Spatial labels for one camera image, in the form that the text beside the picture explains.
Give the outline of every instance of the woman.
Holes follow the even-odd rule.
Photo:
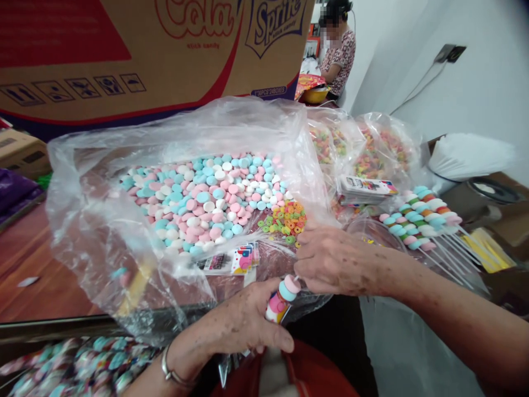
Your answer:
[[[342,95],[353,67],[357,43],[354,32],[347,25],[351,7],[352,3],[348,0],[329,0],[321,9],[321,31],[324,42],[330,45],[321,64],[321,75],[331,86],[327,94],[331,100],[337,100]]]
[[[529,323],[400,251],[367,244],[335,228],[307,225],[305,230],[298,237],[302,246],[295,272],[311,291],[392,297],[418,313],[481,380],[529,391]],[[226,390],[218,386],[212,395],[358,396],[327,357],[265,320],[267,302],[278,285],[277,278],[250,284],[210,311],[184,330],[126,395],[187,396],[214,354],[254,349],[257,357],[230,374]],[[347,313],[337,321],[345,323]],[[343,350],[338,328],[326,327],[326,337]],[[262,354],[264,346],[269,348]],[[344,354],[352,361],[357,352]]]

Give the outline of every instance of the patterned shirt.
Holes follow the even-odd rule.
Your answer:
[[[347,82],[351,68],[353,67],[354,53],[357,49],[357,40],[352,30],[346,31],[342,36],[342,47],[339,49],[329,49],[321,64],[321,70],[328,72],[331,65],[341,66],[341,70],[330,84],[331,94],[342,95],[343,87]]]

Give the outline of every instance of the cola logo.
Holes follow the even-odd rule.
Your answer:
[[[259,58],[280,38],[302,35],[305,0],[252,0],[246,45]]]
[[[155,0],[164,30],[175,39],[186,36],[230,36],[236,4],[229,0]]]

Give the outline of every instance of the elderly hand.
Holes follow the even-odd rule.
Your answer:
[[[211,353],[238,353],[264,346],[291,353],[294,340],[288,331],[265,318],[266,307],[281,280],[254,282],[220,306],[211,310],[196,325],[205,332]]]
[[[332,227],[307,225],[298,241],[294,270],[314,293],[387,296],[415,262]]]

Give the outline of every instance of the silver bracelet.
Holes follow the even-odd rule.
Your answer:
[[[180,378],[176,372],[170,371],[167,368],[167,352],[169,351],[169,346],[167,346],[164,349],[164,352],[161,355],[161,370],[165,374],[165,380],[172,379],[179,386],[181,386],[181,387],[183,387],[185,389],[188,389],[188,390],[192,390],[197,385],[197,381],[196,380],[194,380],[192,382],[187,382],[187,381],[183,380],[182,378]]]

